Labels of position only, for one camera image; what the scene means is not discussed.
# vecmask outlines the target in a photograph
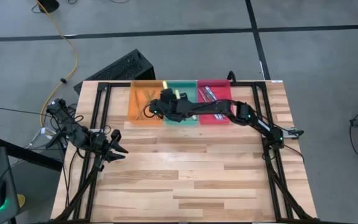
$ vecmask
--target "desk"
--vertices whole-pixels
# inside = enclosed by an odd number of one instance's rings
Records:
[[[83,84],[76,111],[76,115],[84,116],[82,125],[90,125],[97,86],[97,81]],[[284,128],[292,127],[284,84],[266,82],[266,86],[274,122]],[[121,130],[120,144],[129,154],[124,160],[106,162],[103,172],[99,173],[92,222],[275,221],[257,131],[235,124],[136,126],[127,121],[129,90],[129,87],[111,90],[107,124]],[[231,93],[233,100],[246,101],[254,108],[250,87],[232,87]],[[100,106],[97,127],[102,109]],[[286,139],[285,144],[300,150],[297,140]],[[74,153],[75,148],[69,145],[66,173]],[[286,149],[281,153],[289,191],[305,211],[315,217],[301,157]],[[70,197],[77,191],[81,166],[82,159],[76,156]],[[285,217],[283,197],[278,189],[277,192]],[[52,218],[64,209],[65,198],[62,173]],[[81,207],[80,217],[84,217],[84,201]]]

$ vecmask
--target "black box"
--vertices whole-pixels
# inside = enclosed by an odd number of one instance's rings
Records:
[[[86,80],[155,80],[155,74],[153,65],[135,49]],[[77,94],[81,87],[82,82],[74,86]]]

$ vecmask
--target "teal bin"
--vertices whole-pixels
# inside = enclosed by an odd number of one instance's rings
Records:
[[[179,90],[179,93],[186,93],[188,100],[193,103],[198,102],[197,94],[197,81],[196,80],[180,80],[180,81],[166,81],[168,88],[171,88],[175,93],[175,90]],[[176,121],[171,121],[167,118],[164,118],[164,122],[169,125],[197,125],[198,116],[196,119],[187,118],[186,120],[178,123]]]

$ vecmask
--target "wooden table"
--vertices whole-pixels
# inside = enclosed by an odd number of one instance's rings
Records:
[[[293,127],[283,83],[266,82],[274,122]],[[76,115],[89,126],[98,82],[84,82]],[[232,87],[233,100],[253,108],[251,87]],[[102,114],[104,95],[99,113]],[[129,151],[121,161],[105,163],[98,175],[92,222],[249,222],[275,221],[260,134],[249,126],[136,126],[127,121],[129,87],[112,88],[107,124],[120,129]],[[297,150],[297,140],[285,140]],[[305,167],[299,155],[281,150],[288,189],[312,217],[316,216]],[[75,153],[69,145],[66,173]],[[76,156],[70,198],[78,188],[83,160]],[[279,190],[280,208],[285,206]],[[65,206],[62,176],[52,218]],[[81,215],[85,215],[82,203]]]

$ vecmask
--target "orange bin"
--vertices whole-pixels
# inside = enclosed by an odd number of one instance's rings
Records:
[[[131,82],[131,93],[129,95],[128,121],[132,124],[161,125],[162,119],[147,118],[143,109],[150,103],[150,99],[159,99],[163,89],[162,80],[136,80]],[[152,116],[149,107],[145,109],[147,116]]]

